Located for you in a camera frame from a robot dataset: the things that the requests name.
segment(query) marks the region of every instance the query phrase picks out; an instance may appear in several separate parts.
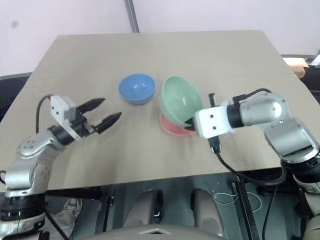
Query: floor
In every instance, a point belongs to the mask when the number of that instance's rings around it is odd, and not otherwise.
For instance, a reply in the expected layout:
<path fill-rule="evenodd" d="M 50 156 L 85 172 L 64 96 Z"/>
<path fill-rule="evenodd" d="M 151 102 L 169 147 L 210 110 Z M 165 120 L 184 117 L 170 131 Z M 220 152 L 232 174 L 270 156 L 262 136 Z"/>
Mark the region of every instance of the floor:
<path fill-rule="evenodd" d="M 214 196 L 216 193 L 234 194 L 231 182 L 237 179 L 229 173 L 209 174 L 193 177 L 161 179 L 136 183 L 119 184 L 115 186 L 114 205 L 110 208 L 107 231 L 120 228 L 135 199 L 149 189 L 160 189 L 164 197 L 164 216 L 161 224 L 194 226 L 193 212 L 190 209 L 190 195 L 193 189 L 207 190 Z M 252 184 L 246 185 L 247 191 L 257 194 Z M 235 197 L 217 195 L 217 201 L 227 203 Z M 262 207 L 253 213 L 259 234 L 267 212 L 271 196 L 261 196 Z M 259 208 L 259 200 L 249 194 L 251 208 Z M 56 213 L 63 207 L 65 199 L 49 197 L 48 208 Z M 98 214 L 97 200 L 84 200 L 83 208 L 77 219 L 72 239 L 83 239 L 92 236 L 95 232 L 96 217 Z M 294 212 L 297 199 L 293 196 L 280 196 L 275 198 L 272 206 L 266 231 L 266 239 L 290 240 L 300 235 L 300 219 Z M 228 240 L 246 240 L 247 232 L 242 217 L 238 218 L 240 210 L 239 200 L 227 205 L 216 204 L 224 224 L 224 237 Z"/>

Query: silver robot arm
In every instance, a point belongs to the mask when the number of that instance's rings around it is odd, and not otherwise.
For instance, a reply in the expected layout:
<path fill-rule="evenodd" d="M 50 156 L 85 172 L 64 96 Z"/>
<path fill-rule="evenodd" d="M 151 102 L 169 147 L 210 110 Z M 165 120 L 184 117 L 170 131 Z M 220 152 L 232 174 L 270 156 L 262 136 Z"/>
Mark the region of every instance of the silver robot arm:
<path fill-rule="evenodd" d="M 68 144 L 95 132 L 100 134 L 119 119 L 121 112 L 108 116 L 97 126 L 88 125 L 83 114 L 103 101 L 104 98 L 95 98 L 75 107 L 67 97 L 51 96 L 51 114 L 59 125 L 28 137 L 17 147 L 16 159 L 5 174 L 0 239 L 49 239 L 49 233 L 39 229 L 45 223 L 45 193 L 53 163 Z"/>
<path fill-rule="evenodd" d="M 243 101 L 261 91 L 266 93 Z M 305 199 L 315 216 L 307 225 L 303 239 L 319 239 L 320 146 L 308 128 L 290 115 L 285 99 L 264 88 L 234 97 L 233 104 L 224 102 L 215 106 L 213 94 L 209 97 L 212 107 L 198 111 L 186 122 L 191 124 L 187 129 L 195 130 L 208 139 L 212 147 L 220 144 L 219 135 L 233 133 L 235 128 L 259 126 L 284 167 L 293 174 L 299 188 L 304 190 Z"/>

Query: shoe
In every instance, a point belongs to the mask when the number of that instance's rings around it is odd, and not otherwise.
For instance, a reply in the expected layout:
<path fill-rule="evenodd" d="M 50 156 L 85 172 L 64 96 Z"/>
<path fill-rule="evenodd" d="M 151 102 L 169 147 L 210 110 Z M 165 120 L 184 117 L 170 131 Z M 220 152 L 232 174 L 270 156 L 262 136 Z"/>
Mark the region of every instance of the shoe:
<path fill-rule="evenodd" d="M 74 219 L 77 219 L 78 215 L 80 214 L 81 208 L 82 208 L 82 199 L 78 199 L 78 198 L 69 198 L 64 204 L 64 209 L 70 210 L 72 212 Z"/>

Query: tabletop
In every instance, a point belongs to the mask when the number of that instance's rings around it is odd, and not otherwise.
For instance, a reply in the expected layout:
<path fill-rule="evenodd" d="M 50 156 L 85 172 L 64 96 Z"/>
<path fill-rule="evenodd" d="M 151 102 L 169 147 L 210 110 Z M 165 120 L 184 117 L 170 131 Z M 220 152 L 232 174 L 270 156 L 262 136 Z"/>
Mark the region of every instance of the tabletop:
<path fill-rule="evenodd" d="M 119 96 L 119 82 L 133 73 L 148 74 L 156 82 L 154 97 L 145 105 L 131 105 Z M 115 112 L 122 116 L 103 134 L 66 148 L 53 164 L 50 190 L 227 172 L 205 139 L 176 138 L 161 128 L 160 89 L 171 75 L 193 83 L 205 107 L 210 106 L 209 93 L 221 103 L 268 88 L 284 97 L 292 115 L 320 139 L 320 106 L 262 31 L 61 35 L 0 123 L 0 169 L 6 170 L 19 143 L 35 134 L 40 98 L 54 94 L 76 105 L 106 98 L 86 114 L 90 124 Z M 40 131 L 54 123 L 45 102 Z M 256 126 L 225 134 L 220 142 L 225 161 L 238 171 L 280 166 Z"/>

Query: wall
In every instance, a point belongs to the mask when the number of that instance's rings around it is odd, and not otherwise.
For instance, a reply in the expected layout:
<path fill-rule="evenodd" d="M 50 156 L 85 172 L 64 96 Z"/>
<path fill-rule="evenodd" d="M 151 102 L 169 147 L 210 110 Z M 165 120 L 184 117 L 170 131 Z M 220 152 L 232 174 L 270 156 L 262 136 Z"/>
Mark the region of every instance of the wall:
<path fill-rule="evenodd" d="M 320 49 L 319 0 L 133 0 L 140 32 L 263 30 L 283 55 Z"/>
<path fill-rule="evenodd" d="M 0 0 L 0 76 L 32 72 L 57 35 L 131 32 L 123 0 Z"/>

